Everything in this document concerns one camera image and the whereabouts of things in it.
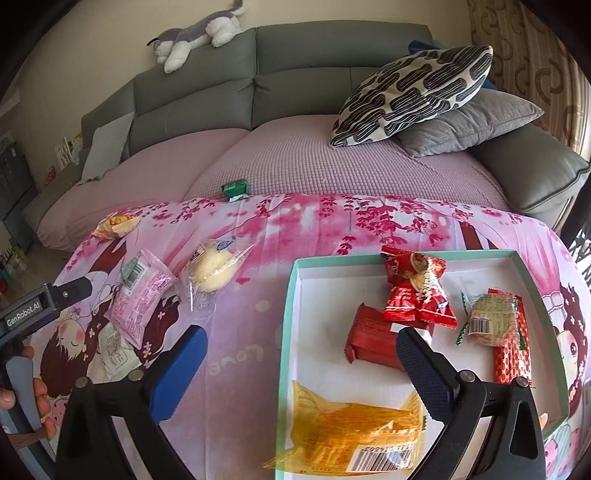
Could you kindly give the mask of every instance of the blue gripper pad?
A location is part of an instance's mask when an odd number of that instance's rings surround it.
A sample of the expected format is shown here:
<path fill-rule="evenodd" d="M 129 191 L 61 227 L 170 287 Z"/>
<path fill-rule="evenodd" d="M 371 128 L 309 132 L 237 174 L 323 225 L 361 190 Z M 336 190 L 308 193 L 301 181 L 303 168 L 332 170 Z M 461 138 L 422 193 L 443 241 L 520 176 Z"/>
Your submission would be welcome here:
<path fill-rule="evenodd" d="M 191 325 L 172 350 L 162 353 L 150 367 L 144 385 L 156 424 L 173 416 L 206 354 L 205 330 Z"/>
<path fill-rule="evenodd" d="M 431 418 L 447 424 L 460 393 L 456 369 L 412 327 L 398 332 L 396 354 Z"/>

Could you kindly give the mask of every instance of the sofa backrest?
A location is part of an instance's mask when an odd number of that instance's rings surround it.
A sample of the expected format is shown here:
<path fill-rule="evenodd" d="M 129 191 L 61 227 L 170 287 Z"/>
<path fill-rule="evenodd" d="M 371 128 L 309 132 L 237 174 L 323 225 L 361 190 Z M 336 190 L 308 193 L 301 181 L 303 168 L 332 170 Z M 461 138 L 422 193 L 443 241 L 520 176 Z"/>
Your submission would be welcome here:
<path fill-rule="evenodd" d="M 363 80 L 408 54 L 426 25 L 338 20 L 251 28 L 223 47 L 193 50 L 178 71 L 135 76 L 82 117 L 95 130 L 135 111 L 123 160 L 150 145 L 216 128 L 253 129 L 276 118 L 336 114 Z"/>

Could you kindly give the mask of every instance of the gray pillow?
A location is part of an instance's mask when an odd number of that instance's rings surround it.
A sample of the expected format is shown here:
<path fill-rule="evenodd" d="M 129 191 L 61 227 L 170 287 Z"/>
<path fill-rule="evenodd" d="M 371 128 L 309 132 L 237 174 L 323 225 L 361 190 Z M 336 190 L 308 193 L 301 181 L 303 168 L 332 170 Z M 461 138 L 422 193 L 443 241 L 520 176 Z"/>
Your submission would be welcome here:
<path fill-rule="evenodd" d="M 474 147 L 523 127 L 543 114 L 540 107 L 523 98 L 481 89 L 460 108 L 411 125 L 396 135 L 407 154 L 425 157 Z"/>
<path fill-rule="evenodd" d="M 95 130 L 79 184 L 100 180 L 119 165 L 134 115 L 135 112 L 128 113 Z"/>

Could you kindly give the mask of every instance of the box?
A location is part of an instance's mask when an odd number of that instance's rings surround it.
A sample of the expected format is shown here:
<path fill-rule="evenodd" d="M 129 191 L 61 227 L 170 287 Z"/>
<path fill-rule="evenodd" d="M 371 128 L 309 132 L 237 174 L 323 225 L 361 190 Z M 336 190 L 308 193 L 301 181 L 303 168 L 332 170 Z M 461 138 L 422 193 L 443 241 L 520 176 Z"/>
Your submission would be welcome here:
<path fill-rule="evenodd" d="M 457 369 L 469 368 L 482 381 L 493 381 L 493 347 L 455 341 L 466 321 L 460 291 L 467 295 L 498 288 L 523 298 L 531 346 L 532 390 L 538 413 L 548 414 L 547 439 L 565 421 L 569 396 L 564 366 L 553 325 L 525 264 L 512 250 L 425 252 L 447 261 L 440 283 L 457 316 L 458 329 L 435 325 L 432 348 Z M 359 305 L 386 305 L 390 286 L 379 255 L 338 255 L 302 258 L 294 263 L 285 302 L 281 372 L 278 395 L 277 453 L 292 446 L 291 381 L 330 401 L 357 402 L 400 408 L 413 391 L 405 373 L 369 362 L 348 362 L 343 352 Z M 490 419 L 476 427 L 455 478 L 468 476 L 482 445 Z M 424 452 L 437 439 L 443 424 L 427 418 Z M 408 472 L 377 473 L 372 480 L 405 479 Z M 277 480 L 309 480 L 307 476 L 276 471 Z"/>

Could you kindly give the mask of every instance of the red snack package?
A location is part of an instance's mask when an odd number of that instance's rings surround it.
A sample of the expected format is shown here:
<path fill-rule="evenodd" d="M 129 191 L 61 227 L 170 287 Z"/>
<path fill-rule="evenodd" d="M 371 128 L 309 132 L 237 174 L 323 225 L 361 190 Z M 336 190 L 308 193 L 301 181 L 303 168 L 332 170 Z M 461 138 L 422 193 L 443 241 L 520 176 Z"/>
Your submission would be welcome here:
<path fill-rule="evenodd" d="M 349 363 L 353 360 L 365 360 L 373 364 L 402 370 L 396 356 L 396 337 L 404 327 L 415 327 L 421 336 L 431 345 L 433 337 L 432 323 L 390 322 L 384 319 L 382 310 L 361 304 L 355 314 L 353 326 L 349 331 L 345 345 L 345 356 Z"/>
<path fill-rule="evenodd" d="M 489 288 L 488 293 L 506 294 L 494 288 Z M 510 384 L 515 377 L 525 377 L 531 383 L 530 339 L 523 299 L 518 295 L 513 296 L 517 300 L 517 326 L 521 335 L 515 341 L 495 348 L 495 382 Z"/>
<path fill-rule="evenodd" d="M 394 247 L 382 247 L 382 258 L 388 282 L 393 286 L 384 309 L 386 320 L 457 327 L 456 317 L 439 284 L 447 266 L 445 260 Z"/>

